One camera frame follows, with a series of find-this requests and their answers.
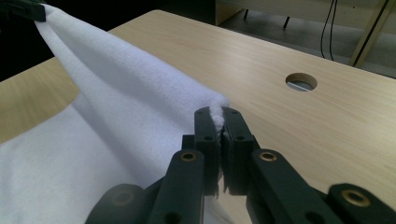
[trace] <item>screw hole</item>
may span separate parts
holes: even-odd
[[[272,154],[271,152],[263,152],[260,154],[260,158],[264,161],[276,161],[276,155]]]
[[[111,199],[116,206],[125,206],[134,199],[134,193],[130,190],[121,190],[117,192]]]
[[[181,222],[181,215],[175,212],[170,212],[165,215],[163,221],[165,224],[178,224]]]
[[[192,152],[185,152],[181,154],[180,158],[183,161],[195,161],[197,159],[197,156]]]
[[[360,193],[357,190],[344,189],[343,191],[341,191],[341,194],[347,202],[357,205],[359,207],[367,207],[371,204],[370,200],[364,194]]]

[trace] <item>wooden table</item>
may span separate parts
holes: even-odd
[[[396,80],[158,10],[111,33],[226,95],[261,147],[282,153],[311,186],[359,185],[396,209]],[[289,88],[295,73],[318,86]],[[0,142],[77,94],[56,59],[1,82]],[[249,223],[244,197],[219,200],[236,223]]]

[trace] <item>white cloth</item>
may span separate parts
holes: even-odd
[[[45,5],[36,26],[80,89],[63,112],[0,146],[1,223],[84,223],[121,184],[163,177],[195,110],[227,99],[142,49]],[[206,201],[205,223],[226,216]]]

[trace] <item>circular hole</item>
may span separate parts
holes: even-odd
[[[165,224],[177,224],[181,222],[181,215],[171,212],[165,215],[163,221],[165,222]]]
[[[325,223],[324,218],[320,214],[315,213],[315,212],[307,212],[305,214],[305,217],[312,224],[323,224],[323,223]]]
[[[185,152],[181,154],[180,158],[183,161],[195,161],[197,159],[196,155],[192,152]]]
[[[367,207],[371,204],[370,200],[357,190],[344,189],[341,191],[341,194],[347,202],[355,204],[359,207]]]
[[[113,196],[111,201],[116,206],[124,206],[130,203],[133,199],[134,199],[134,193],[132,191],[121,190]]]
[[[317,87],[317,80],[305,73],[293,73],[286,77],[286,84],[296,91],[312,91]]]
[[[260,158],[264,161],[276,161],[276,155],[271,152],[263,152],[260,154]]]

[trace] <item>table surface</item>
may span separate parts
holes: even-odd
[[[261,147],[282,153],[312,187],[355,184],[396,209],[396,80],[159,10],[110,33],[227,96]],[[318,86],[289,88],[295,73]],[[1,82],[0,143],[77,94],[56,59]],[[244,197],[219,200],[236,223],[249,223]]]

